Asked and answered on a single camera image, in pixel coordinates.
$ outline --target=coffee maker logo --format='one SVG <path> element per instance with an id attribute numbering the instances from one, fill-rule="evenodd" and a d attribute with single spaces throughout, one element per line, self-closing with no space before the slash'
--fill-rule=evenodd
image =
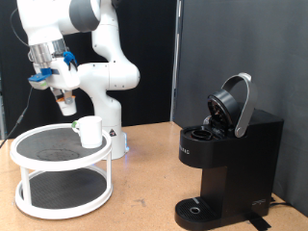
<path id="1" fill-rule="evenodd" d="M 190 153 L 190 150 L 185 149 L 184 147 L 182 147 L 182 146 L 181 146 L 181 144 L 180 144 L 180 150 L 181 150 L 182 152 L 184 152 L 184 153 L 188 154 L 188 155 L 190 155 L 190 154 L 191 154 L 191 153 Z"/>

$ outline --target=coffee maker handle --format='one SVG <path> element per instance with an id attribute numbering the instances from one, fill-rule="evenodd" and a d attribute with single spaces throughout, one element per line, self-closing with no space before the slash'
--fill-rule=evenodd
<path id="1" fill-rule="evenodd" d="M 255 84 L 251 82 L 251 76 L 246 73 L 240 73 L 230 77 L 221 87 L 223 90 L 230 92 L 230 90 L 241 81 L 245 81 L 247 86 L 247 97 L 241 112 L 240 119 L 235 128 L 235 136 L 237 138 L 242 137 L 247 129 L 250 118 L 257 103 L 258 90 Z"/>

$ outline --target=coffee maker lid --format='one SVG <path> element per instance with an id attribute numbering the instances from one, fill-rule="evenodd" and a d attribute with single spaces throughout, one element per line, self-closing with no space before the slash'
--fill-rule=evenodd
<path id="1" fill-rule="evenodd" d="M 242 111 L 229 93 L 239 82 L 245 81 L 247 87 L 247 96 Z M 246 73 L 240 73 L 230 77 L 221 87 L 221 90 L 209 96 L 208 107 L 212 119 L 219 121 L 227 128 L 235 128 L 234 133 L 237 138 L 244 135 L 250 118 L 257 103 L 258 90 L 251 81 L 251 76 Z"/>

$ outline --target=white cup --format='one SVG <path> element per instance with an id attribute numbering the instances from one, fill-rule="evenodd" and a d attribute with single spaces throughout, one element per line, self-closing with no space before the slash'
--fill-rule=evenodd
<path id="1" fill-rule="evenodd" d="M 82 117 L 71 124 L 75 133 L 80 136 L 85 148 L 99 147 L 103 142 L 102 118 L 99 116 Z"/>

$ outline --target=rack leg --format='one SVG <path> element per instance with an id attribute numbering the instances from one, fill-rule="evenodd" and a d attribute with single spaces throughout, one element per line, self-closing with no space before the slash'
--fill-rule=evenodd
<path id="1" fill-rule="evenodd" d="M 29 181 L 29 169 L 26 167 L 20 167 L 20 172 L 21 172 L 23 199 L 27 204 L 31 205 L 32 201 L 31 201 L 30 181 Z"/>
<path id="2" fill-rule="evenodd" d="M 112 152 L 107 157 L 107 188 L 112 186 Z"/>

